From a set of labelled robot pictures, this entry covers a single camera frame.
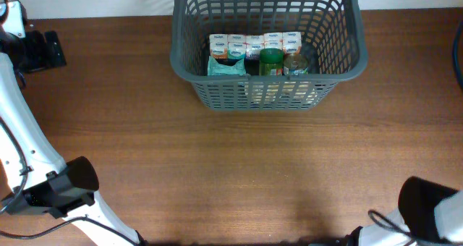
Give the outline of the teal wet wipes packet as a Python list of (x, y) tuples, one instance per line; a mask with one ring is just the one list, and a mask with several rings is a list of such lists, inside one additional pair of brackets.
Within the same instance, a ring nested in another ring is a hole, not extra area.
[(210, 56), (208, 60), (207, 73), (208, 76), (246, 75), (245, 60), (238, 60), (234, 65), (225, 65), (220, 64), (215, 58)]

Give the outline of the Kleenex tissue multipack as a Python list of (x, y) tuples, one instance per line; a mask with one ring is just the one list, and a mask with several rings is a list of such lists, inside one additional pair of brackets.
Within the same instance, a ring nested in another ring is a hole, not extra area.
[(262, 35), (210, 34), (210, 54), (215, 59), (258, 60), (260, 51), (276, 48), (286, 54), (298, 54), (302, 48), (301, 32), (264, 33)]

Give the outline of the green lidded glass jar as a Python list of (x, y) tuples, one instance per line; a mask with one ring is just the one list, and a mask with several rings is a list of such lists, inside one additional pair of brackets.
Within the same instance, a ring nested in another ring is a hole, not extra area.
[(283, 75), (284, 52), (278, 48), (265, 48), (260, 51), (259, 75), (281, 76)]

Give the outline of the silver tin can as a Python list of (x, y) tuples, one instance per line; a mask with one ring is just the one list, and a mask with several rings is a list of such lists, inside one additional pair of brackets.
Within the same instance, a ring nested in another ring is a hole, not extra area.
[(284, 57), (284, 75), (304, 75), (307, 74), (309, 62), (301, 54), (287, 54)]

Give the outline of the grey plastic shopping basket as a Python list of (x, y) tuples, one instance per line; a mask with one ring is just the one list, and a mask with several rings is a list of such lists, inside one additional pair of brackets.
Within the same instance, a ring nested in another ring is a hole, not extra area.
[[(304, 75), (262, 76), (248, 61), (243, 76), (210, 76), (212, 34), (299, 32)], [(358, 0), (174, 0), (171, 66), (200, 100), (219, 111), (307, 110), (368, 63)]]

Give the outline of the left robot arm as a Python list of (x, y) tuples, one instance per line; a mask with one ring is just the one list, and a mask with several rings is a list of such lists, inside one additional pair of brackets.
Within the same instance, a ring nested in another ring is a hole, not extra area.
[(102, 198), (91, 162), (84, 156), (66, 162), (46, 139), (17, 83), (9, 47), (18, 43), (1, 33), (1, 164), (11, 190), (1, 212), (49, 214), (97, 245), (145, 245)]

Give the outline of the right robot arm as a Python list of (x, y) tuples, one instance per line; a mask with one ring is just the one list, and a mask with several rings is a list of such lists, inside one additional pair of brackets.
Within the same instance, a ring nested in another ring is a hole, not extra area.
[(410, 177), (402, 185), (398, 207), (384, 216), (368, 211), (370, 226), (359, 226), (343, 245), (461, 245), (462, 191)]

